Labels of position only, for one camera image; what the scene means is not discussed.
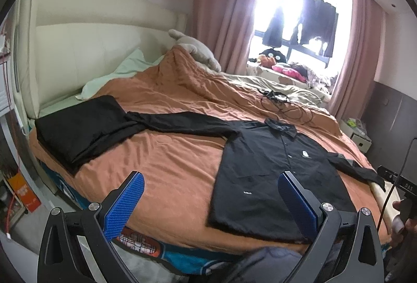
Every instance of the blue textured grip pad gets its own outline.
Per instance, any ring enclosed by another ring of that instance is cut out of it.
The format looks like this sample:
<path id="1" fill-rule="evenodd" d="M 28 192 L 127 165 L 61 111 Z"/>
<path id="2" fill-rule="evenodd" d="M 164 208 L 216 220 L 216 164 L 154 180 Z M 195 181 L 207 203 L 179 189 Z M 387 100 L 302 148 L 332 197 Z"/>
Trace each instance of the blue textured grip pad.
<path id="1" fill-rule="evenodd" d="M 314 241 L 318 235 L 318 217 L 284 173 L 278 177 L 278 191 L 301 234 Z"/>
<path id="2" fill-rule="evenodd" d="M 103 232 L 107 241 L 120 236 L 144 190 L 145 179 L 137 173 L 104 217 Z"/>

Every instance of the orange blanket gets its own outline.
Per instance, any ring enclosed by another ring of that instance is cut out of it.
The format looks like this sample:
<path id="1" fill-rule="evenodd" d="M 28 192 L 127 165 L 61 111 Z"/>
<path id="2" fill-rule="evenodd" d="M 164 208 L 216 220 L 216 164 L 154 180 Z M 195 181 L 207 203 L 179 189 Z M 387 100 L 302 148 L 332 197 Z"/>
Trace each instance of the orange blanket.
<path id="1" fill-rule="evenodd" d="M 173 113 L 194 111 L 224 120 L 285 119 L 324 148 L 343 153 L 370 168 L 356 145 L 343 135 L 337 122 L 320 111 L 287 104 L 287 116 L 275 114 L 259 93 L 227 82 L 197 67 L 192 57 L 175 46 L 158 65 L 132 78 L 109 81 L 96 96 L 110 94 L 126 111 Z M 228 234 L 206 225 L 211 192 L 225 141 L 222 138 L 144 131 L 69 175 L 38 143 L 35 131 L 30 145 L 35 156 L 89 201 L 101 202 L 132 170 L 145 177 L 145 193 L 127 226 L 160 241 L 183 247 L 240 254 L 264 245 L 303 252 L 306 245 L 268 242 Z M 368 185 L 340 173 L 357 209 L 367 206 L 375 219 L 379 208 Z M 383 225 L 382 241 L 387 240 Z"/>

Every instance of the metal screw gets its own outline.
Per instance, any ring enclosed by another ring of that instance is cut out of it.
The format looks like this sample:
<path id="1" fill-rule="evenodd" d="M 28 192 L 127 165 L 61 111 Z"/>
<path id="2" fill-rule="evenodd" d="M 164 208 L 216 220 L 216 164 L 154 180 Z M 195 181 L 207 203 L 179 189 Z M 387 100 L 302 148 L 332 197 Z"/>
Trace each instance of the metal screw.
<path id="1" fill-rule="evenodd" d="M 330 203 L 323 203 L 323 209 L 326 211 L 332 211 L 333 205 L 331 205 Z"/>
<path id="2" fill-rule="evenodd" d="M 99 207 L 100 207 L 100 204 L 98 204 L 97 202 L 94 202 L 94 203 L 91 203 L 91 204 L 88 206 L 88 209 L 89 209 L 89 210 L 91 210 L 91 211 L 95 211 L 95 210 L 97 210 Z"/>
<path id="3" fill-rule="evenodd" d="M 56 216 L 57 214 L 59 214 L 59 212 L 61 211 L 61 209 L 60 208 L 53 208 L 52 210 L 51 210 L 51 215 L 52 216 Z"/>
<path id="4" fill-rule="evenodd" d="M 368 208 L 362 208 L 361 211 L 366 216 L 369 216 L 371 214 L 371 210 L 369 210 Z"/>

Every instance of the light green pillow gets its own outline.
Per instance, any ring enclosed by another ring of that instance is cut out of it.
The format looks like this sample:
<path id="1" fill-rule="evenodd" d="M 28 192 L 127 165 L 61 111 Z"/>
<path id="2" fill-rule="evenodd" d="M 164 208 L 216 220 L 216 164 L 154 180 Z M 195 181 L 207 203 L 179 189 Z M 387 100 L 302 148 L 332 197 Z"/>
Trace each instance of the light green pillow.
<path id="1" fill-rule="evenodd" d="M 154 62 L 147 62 L 143 52 L 138 48 L 127 56 L 114 72 L 87 82 L 87 84 L 83 87 L 83 91 L 77 95 L 76 98 L 78 100 L 88 100 L 111 79 L 132 77 L 139 71 L 145 71 L 150 66 L 158 65 L 162 59 L 163 56 Z"/>

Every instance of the orange box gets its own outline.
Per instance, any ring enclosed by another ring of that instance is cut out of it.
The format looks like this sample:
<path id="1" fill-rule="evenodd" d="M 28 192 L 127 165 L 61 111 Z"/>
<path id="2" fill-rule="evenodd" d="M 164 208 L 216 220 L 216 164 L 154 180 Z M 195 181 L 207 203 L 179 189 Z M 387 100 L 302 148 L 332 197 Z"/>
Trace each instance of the orange box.
<path id="1" fill-rule="evenodd" d="M 9 178 L 8 182 L 27 210 L 34 212 L 36 208 L 40 206 L 38 197 L 28 186 L 28 183 L 26 183 L 26 180 L 21 173 L 17 173 L 17 175 Z"/>

